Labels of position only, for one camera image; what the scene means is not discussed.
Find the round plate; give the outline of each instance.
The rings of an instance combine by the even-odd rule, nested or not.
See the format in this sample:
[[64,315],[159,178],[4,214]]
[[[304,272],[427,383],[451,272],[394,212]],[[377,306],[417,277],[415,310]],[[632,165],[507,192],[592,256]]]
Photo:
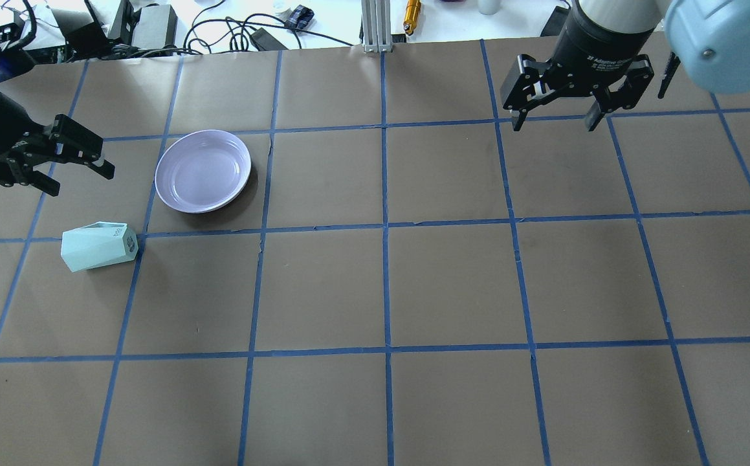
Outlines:
[[156,194],[172,209],[211,212],[230,203],[248,182],[251,157],[231,133],[206,129],[174,142],[156,165]]

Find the white cup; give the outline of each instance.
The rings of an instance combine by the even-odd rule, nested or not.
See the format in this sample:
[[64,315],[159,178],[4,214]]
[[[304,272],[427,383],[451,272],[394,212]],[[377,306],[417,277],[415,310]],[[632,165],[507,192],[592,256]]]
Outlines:
[[502,9],[502,0],[478,0],[478,11],[482,15],[494,15]]

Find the orange screwdriver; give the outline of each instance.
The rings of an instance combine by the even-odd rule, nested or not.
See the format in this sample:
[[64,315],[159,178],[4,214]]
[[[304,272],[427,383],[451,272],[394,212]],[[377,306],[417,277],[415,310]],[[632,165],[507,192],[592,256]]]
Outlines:
[[406,3],[406,16],[404,16],[404,30],[407,36],[411,36],[418,27],[418,15],[421,12],[421,0],[409,0]]

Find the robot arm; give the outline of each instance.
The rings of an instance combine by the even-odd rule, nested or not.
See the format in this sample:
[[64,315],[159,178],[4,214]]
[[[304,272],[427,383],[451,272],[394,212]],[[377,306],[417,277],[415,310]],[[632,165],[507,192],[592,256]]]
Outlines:
[[750,0],[573,0],[553,56],[520,55],[502,85],[513,129],[560,97],[595,98],[585,117],[590,131],[606,114],[635,107],[654,76],[639,52],[663,16],[674,53],[660,98],[680,60],[707,91],[750,91]]
[[112,179],[114,166],[102,158],[103,140],[67,115],[41,126],[11,98],[0,93],[0,185],[32,185],[58,195],[60,184],[34,171],[44,162],[79,163]]

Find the metal post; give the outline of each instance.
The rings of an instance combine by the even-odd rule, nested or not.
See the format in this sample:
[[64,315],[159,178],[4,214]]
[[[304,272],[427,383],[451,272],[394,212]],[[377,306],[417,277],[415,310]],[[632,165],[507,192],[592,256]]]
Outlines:
[[363,8],[363,50],[392,51],[389,0],[360,0]]

